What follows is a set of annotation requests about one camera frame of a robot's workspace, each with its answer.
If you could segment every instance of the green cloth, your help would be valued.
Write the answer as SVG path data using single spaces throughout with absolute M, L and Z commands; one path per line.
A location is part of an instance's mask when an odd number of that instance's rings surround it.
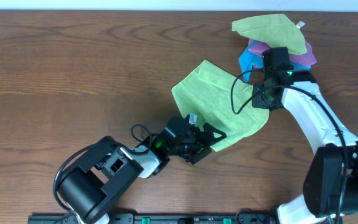
M 195 113 L 198 127 L 202 128 L 208 122 L 226 133 L 227 138 L 212 146 L 215 151 L 223 150 L 257 132 L 268 119 L 268 110 L 253 108 L 251 103 L 240 114 L 233 114 L 230 90 L 234 80 L 234 76 L 204 60 L 172 88 L 174 100 L 183 117 Z M 236 110 L 251 97 L 252 89 L 252 85 L 244 82 L 235 84 L 233 99 Z
M 290 54 L 301 55 L 308 51 L 302 32 L 284 14 L 240 19 L 233 22 L 232 31 L 270 47 L 287 47 Z

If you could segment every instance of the white label tag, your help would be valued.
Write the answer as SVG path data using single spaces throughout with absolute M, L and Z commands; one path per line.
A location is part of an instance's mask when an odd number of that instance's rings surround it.
M 302 26 L 304 26 L 305 25 L 305 23 L 304 22 L 302 22 L 302 21 L 300 21 L 300 22 L 298 22 L 298 24 L 296 25 L 296 27 L 298 28 L 298 29 L 300 29 Z
M 189 120 L 190 125 L 196 125 L 197 124 L 197 115 L 190 113 L 190 120 Z

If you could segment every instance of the folded cloth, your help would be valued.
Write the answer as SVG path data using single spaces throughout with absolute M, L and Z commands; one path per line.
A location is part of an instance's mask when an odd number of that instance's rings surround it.
M 254 108 L 251 103 L 235 115 L 231 109 L 230 91 L 235 77 L 204 60 L 183 81 L 172 88 L 172 94 L 183 117 L 197 115 L 197 126 L 206 122 L 226 133 L 227 137 L 212 147 L 221 151 L 244 137 L 257 132 L 268 119 L 269 111 Z M 237 82 L 234 88 L 235 109 L 252 95 L 252 85 Z
M 302 32 L 284 14 L 240 19 L 232 23 L 232 31 L 270 47 L 287 47 L 290 54 L 301 55 L 308 51 Z
M 254 40 L 249 39 L 248 45 L 250 45 Z M 257 41 L 252 47 L 249 48 L 249 51 L 255 55 L 261 56 L 261 54 L 270 49 L 270 46 L 264 42 Z M 290 54 L 290 61 L 297 63 L 303 66 L 314 65 L 317 63 L 316 57 L 313 55 L 311 45 L 306 41 L 306 49 L 308 50 L 305 54 L 302 55 L 293 55 Z
M 249 51 L 249 49 L 255 46 L 257 43 L 258 41 L 256 40 L 250 42 L 250 45 L 243 51 L 241 56 L 238 58 L 238 62 L 240 62 L 242 72 L 249 71 L 252 69 L 252 67 L 263 68 L 262 57 L 259 55 L 255 55 L 254 53 L 251 53 L 251 51 Z M 310 70 L 311 68 L 311 66 L 303 66 L 293 62 L 291 62 L 291 64 L 293 65 L 293 69 L 295 70 Z M 243 81 L 245 83 L 248 83 L 250 76 L 251 73 L 243 74 Z

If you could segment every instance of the pink cloth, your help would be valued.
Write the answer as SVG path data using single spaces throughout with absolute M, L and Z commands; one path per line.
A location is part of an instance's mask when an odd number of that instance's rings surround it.
M 250 45 L 253 41 L 256 40 L 249 39 L 248 45 Z M 264 42 L 258 41 L 254 46 L 251 46 L 249 48 L 249 51 L 255 55 L 261 56 L 261 53 L 268 49 L 270 49 L 269 45 Z M 317 63 L 316 57 L 313 55 L 311 45 L 307 42 L 306 49 L 308 51 L 302 55 L 290 54 L 290 61 L 304 66 L 314 65 L 315 63 Z

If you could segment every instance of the wood grain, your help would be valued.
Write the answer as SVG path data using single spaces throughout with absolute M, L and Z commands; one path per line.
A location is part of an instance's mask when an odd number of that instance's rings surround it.
M 159 131 L 178 115 L 171 88 L 204 59 L 238 74 L 248 40 L 231 22 L 269 12 L 0 11 L 0 223 L 63 212 L 59 165 L 105 135 Z M 358 136 L 358 13 L 288 12 L 313 46 L 313 75 Z M 117 207 L 139 213 L 267 210 L 299 194 L 313 158 L 293 117 L 274 111 L 256 134 L 196 166 L 172 158 Z M 358 223 L 358 215 L 346 218 Z

